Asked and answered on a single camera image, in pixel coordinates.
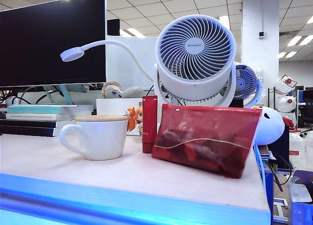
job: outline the white mug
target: white mug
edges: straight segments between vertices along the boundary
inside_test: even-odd
[[[66,125],[60,131],[60,140],[65,147],[87,160],[109,160],[122,156],[128,124],[126,116],[79,116],[75,120],[76,125]],[[70,129],[80,132],[81,148],[70,145],[65,139]]]

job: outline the white flexible lamp arm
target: white flexible lamp arm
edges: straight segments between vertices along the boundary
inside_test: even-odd
[[[132,56],[133,60],[135,61],[136,65],[139,67],[139,69],[143,72],[143,74],[151,81],[153,79],[149,76],[149,74],[146,72],[146,70],[143,68],[135,54],[132,52],[132,50],[125,44],[119,42],[119,41],[114,41],[114,40],[102,40],[102,41],[96,41],[93,43],[86,44],[81,47],[74,47],[69,50],[66,50],[61,53],[61,58],[65,62],[69,62],[72,60],[76,60],[84,55],[84,51],[88,50],[92,47],[98,46],[98,45],[106,45],[106,44],[111,44],[111,45],[119,45],[120,47],[124,48],[125,50],[128,51],[128,53]]]

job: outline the wooden lid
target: wooden lid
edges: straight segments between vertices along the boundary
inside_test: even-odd
[[[127,120],[125,115],[91,115],[91,116],[78,116],[76,121],[124,121]]]

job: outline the ceiling light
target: ceiling light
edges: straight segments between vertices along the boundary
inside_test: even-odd
[[[123,37],[131,37],[130,34],[128,34],[127,32],[123,31],[122,29],[119,30],[119,34],[122,35]]]
[[[297,51],[292,51],[288,55],[286,55],[286,58],[290,58],[290,57],[294,56],[296,53],[297,53]]]
[[[228,16],[220,16],[220,22],[221,22],[221,24],[224,25],[226,28],[230,29]]]
[[[313,35],[307,36],[303,41],[300,43],[300,45],[306,45],[313,39]]]
[[[287,46],[295,45],[301,38],[302,36],[295,36],[293,39],[291,39]]]
[[[307,23],[313,23],[313,16],[308,20]]]
[[[280,53],[278,54],[278,58],[279,58],[279,59],[280,59],[280,58],[283,58],[286,54],[287,54],[287,52],[282,51],[282,52],[280,52]]]
[[[145,38],[145,36],[141,33],[139,33],[136,29],[134,28],[128,28],[127,31],[130,31],[132,34],[134,34],[135,36],[137,37],[140,37],[140,38]]]

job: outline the lamp head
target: lamp head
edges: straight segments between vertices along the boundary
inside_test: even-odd
[[[85,54],[81,47],[74,47],[63,51],[60,56],[64,62],[73,61],[79,59]]]

